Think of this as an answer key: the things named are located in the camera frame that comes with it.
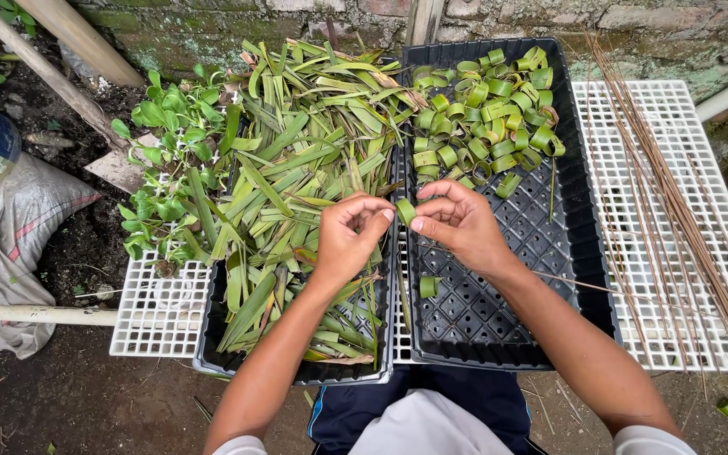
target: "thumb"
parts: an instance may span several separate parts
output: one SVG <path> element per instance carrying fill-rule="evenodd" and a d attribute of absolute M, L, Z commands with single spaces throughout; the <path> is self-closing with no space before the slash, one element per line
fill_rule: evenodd
<path fill-rule="evenodd" d="M 369 217 L 369 221 L 367 221 L 367 226 L 364 227 L 364 230 L 359 233 L 359 241 L 364 244 L 371 244 L 375 248 L 378 240 L 387 232 L 394 218 L 395 211 L 392 209 L 383 209 L 375 212 Z"/>
<path fill-rule="evenodd" d="M 438 241 L 446 246 L 450 246 L 457 235 L 456 227 L 451 227 L 428 216 L 416 216 L 410 222 L 410 228 L 415 233 L 429 237 L 431 240 Z"/>

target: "woven plastic sack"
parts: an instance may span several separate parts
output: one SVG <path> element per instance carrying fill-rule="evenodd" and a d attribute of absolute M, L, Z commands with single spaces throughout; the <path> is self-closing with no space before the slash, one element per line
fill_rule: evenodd
<path fill-rule="evenodd" d="M 77 178 L 22 154 L 0 183 L 0 305 L 55 305 L 32 273 L 57 227 L 99 197 Z M 0 350 L 24 359 L 43 347 L 54 330 L 54 324 L 0 321 Z"/>

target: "forearm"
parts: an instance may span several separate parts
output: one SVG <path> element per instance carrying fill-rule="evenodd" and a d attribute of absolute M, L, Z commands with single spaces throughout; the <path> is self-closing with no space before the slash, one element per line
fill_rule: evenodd
<path fill-rule="evenodd" d="M 681 436 L 659 391 L 627 353 L 515 257 L 487 276 L 572 390 L 614 436 L 640 424 Z"/>
<path fill-rule="evenodd" d="M 218 403 L 204 454 L 229 439 L 265 431 L 294 382 L 302 356 L 338 289 L 310 280 L 244 360 Z"/>

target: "person's left hand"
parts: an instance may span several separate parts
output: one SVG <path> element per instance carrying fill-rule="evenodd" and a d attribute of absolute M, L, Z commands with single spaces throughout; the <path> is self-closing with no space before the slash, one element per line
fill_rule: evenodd
<path fill-rule="evenodd" d="M 367 263 L 394 218 L 392 204 L 363 191 L 326 207 L 319 221 L 318 253 L 311 277 L 341 289 Z"/>

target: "shirt sleeve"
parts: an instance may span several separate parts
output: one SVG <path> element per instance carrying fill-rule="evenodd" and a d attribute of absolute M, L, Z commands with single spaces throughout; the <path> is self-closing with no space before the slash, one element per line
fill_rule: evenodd
<path fill-rule="evenodd" d="M 218 447 L 213 455 L 266 455 L 263 442 L 254 436 L 238 436 Z"/>
<path fill-rule="evenodd" d="M 615 455 L 696 455 L 681 439 L 658 428 L 632 425 L 614 438 Z"/>

